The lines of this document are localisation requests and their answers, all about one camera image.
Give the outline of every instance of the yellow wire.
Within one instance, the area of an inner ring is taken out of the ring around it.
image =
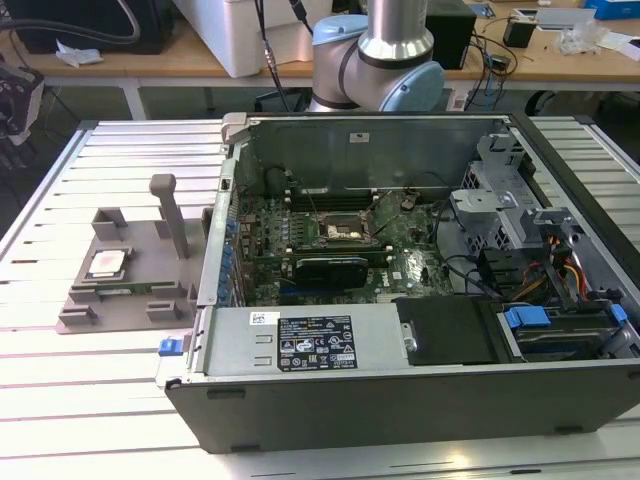
[[[578,275],[576,269],[571,265],[565,265],[564,268],[569,270],[571,273],[573,273],[573,276],[576,277],[576,288],[578,289],[578,293],[580,293],[580,275]]]
[[[527,288],[525,288],[523,291],[521,291],[518,295],[513,297],[512,301],[518,300],[519,298],[522,298],[523,296],[525,296],[527,293],[532,292],[533,290],[538,288],[540,285],[542,285],[546,279],[547,277],[540,277],[538,280],[536,280]]]

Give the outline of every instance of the slotted metal platform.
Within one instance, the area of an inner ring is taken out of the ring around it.
[[[640,250],[640,167],[595,125],[582,125],[572,117],[532,120]],[[544,174],[536,174],[535,179],[554,206],[563,206]]]
[[[536,121],[552,141],[568,142],[556,146],[594,193],[605,192],[599,201],[609,202],[637,245],[638,186],[614,146],[570,119]],[[102,122],[79,131],[0,243],[0,478],[637,477],[640,408],[595,434],[568,437],[208,455],[155,384],[156,348],[175,331],[57,335],[57,314],[93,237],[95,208],[120,206],[127,220],[157,219],[148,182],[170,171],[184,216],[199,218],[215,201],[220,127]]]

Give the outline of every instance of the power supply label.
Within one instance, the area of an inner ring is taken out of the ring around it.
[[[278,368],[283,372],[358,368],[351,317],[278,319]]]

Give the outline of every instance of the computer tower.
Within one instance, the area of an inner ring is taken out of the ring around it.
[[[5,0],[11,18],[63,22],[112,35],[129,35],[131,25],[116,0]],[[56,39],[79,49],[97,48],[101,52],[158,54],[173,31],[171,0],[127,0],[140,24],[140,40],[131,45],[114,45],[78,35],[50,30],[18,30],[18,36],[31,53],[53,53]]]
[[[429,0],[427,28],[433,34],[433,60],[445,70],[460,70],[469,49],[476,14],[462,0]]]

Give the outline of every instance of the gray plastic stand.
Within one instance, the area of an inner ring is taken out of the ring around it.
[[[58,316],[58,333],[193,325],[206,232],[202,221],[182,218],[174,189],[173,175],[154,175],[151,180],[163,220],[127,223],[118,208],[98,210],[92,222],[96,237]],[[121,270],[106,278],[91,275],[96,253],[109,250],[125,253]]]

